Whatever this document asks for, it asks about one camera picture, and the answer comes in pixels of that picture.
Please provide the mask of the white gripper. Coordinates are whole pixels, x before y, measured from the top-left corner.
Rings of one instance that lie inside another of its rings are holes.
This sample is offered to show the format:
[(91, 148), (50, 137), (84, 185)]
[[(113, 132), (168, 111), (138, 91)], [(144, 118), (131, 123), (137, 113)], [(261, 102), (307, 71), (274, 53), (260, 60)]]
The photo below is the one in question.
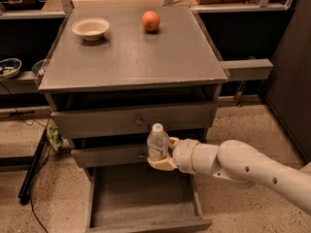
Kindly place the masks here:
[(170, 137), (169, 148), (173, 150), (173, 158), (167, 156), (161, 160), (151, 160), (148, 157), (147, 161), (154, 169), (160, 171), (173, 171), (178, 168), (182, 173), (194, 174), (191, 157), (198, 144), (197, 140), (186, 139), (180, 141), (179, 138)]

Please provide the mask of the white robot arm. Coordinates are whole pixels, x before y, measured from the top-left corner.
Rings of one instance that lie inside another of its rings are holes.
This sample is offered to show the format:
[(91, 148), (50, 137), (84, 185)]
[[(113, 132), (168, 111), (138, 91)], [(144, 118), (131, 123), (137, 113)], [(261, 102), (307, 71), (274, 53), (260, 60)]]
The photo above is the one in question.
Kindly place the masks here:
[(311, 174), (283, 165), (248, 144), (228, 140), (216, 146), (171, 137), (149, 139), (147, 145), (148, 162), (155, 169), (204, 174), (237, 187), (259, 183), (311, 214)]

